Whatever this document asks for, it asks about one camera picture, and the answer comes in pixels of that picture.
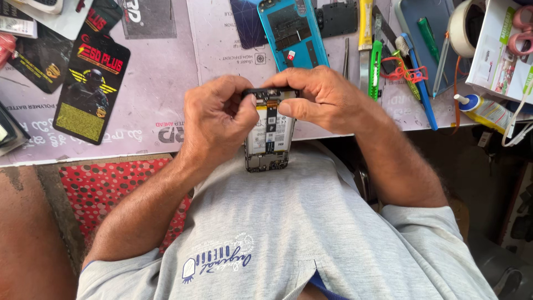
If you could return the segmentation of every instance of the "red dotted mat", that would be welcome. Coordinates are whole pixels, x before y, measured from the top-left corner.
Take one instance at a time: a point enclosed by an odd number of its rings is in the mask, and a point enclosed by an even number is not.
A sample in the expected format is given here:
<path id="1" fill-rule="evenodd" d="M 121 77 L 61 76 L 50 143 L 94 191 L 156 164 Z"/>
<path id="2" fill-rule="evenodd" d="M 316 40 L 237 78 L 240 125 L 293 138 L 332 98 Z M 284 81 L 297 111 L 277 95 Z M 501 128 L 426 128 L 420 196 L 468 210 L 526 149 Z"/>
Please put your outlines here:
<path id="1" fill-rule="evenodd" d="M 62 167 L 61 182 L 67 192 L 85 245 L 92 242 L 93 231 L 120 200 L 166 165 L 169 159 L 122 163 L 98 163 Z M 170 222 L 159 251 L 163 253 L 183 230 L 191 199 L 185 196 Z"/>

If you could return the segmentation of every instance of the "disassembled smartphone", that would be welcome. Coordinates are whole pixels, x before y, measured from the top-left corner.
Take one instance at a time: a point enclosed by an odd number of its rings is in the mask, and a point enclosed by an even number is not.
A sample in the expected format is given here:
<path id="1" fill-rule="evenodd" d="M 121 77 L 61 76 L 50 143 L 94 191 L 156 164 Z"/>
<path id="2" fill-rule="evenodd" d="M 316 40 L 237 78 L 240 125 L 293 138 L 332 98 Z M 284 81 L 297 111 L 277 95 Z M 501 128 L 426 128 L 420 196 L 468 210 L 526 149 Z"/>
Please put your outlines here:
<path id="1" fill-rule="evenodd" d="M 259 121 L 244 141 L 246 170 L 263 172 L 284 169 L 289 163 L 290 141 L 296 119 L 278 113 L 284 99 L 299 98 L 300 91 L 291 88 L 249 89 L 243 98 L 257 98 Z"/>
<path id="2" fill-rule="evenodd" d="M 288 67 L 329 66 L 310 0 L 262 0 L 259 18 L 280 71 Z"/>

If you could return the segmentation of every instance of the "red packaging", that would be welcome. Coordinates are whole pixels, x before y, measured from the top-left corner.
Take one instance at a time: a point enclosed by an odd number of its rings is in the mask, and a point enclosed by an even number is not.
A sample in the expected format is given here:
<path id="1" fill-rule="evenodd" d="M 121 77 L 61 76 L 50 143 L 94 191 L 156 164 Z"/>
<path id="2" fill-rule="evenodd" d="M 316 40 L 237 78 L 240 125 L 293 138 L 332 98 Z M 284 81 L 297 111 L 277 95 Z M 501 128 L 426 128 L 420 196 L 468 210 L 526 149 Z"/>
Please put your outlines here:
<path id="1" fill-rule="evenodd" d="M 7 33 L 0 33 L 0 68 L 5 65 L 5 62 L 15 50 L 15 41 L 17 39 Z"/>

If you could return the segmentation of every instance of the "grey t-shirt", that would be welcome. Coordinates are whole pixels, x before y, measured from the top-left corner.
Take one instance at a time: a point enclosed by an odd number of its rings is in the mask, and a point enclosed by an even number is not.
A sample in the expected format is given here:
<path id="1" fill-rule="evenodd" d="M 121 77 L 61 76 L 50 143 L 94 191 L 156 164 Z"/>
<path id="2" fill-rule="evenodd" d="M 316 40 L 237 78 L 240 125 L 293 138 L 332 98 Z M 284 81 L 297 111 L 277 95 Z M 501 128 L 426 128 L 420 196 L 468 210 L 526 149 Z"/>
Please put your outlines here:
<path id="1" fill-rule="evenodd" d="M 284 170 L 248 173 L 243 156 L 196 187 L 164 255 L 92 262 L 78 298 L 295 299 L 318 270 L 349 299 L 496 299 L 449 207 L 379 215 L 320 144 L 295 143 Z"/>

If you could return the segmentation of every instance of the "masking tape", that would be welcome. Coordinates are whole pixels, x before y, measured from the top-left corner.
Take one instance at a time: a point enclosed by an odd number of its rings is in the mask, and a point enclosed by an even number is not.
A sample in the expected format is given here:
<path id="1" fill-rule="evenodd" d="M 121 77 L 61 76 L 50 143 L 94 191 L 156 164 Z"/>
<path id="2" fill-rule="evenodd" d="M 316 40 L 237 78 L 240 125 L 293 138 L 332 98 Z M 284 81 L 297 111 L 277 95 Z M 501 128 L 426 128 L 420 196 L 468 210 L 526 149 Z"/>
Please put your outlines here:
<path id="1" fill-rule="evenodd" d="M 466 35 L 466 15 L 472 5 L 478 6 L 483 11 L 486 10 L 483 0 L 464 1 L 455 8 L 449 20 L 451 47 L 455 53 L 464 58 L 472 58 L 475 53 L 475 47 L 470 43 Z"/>

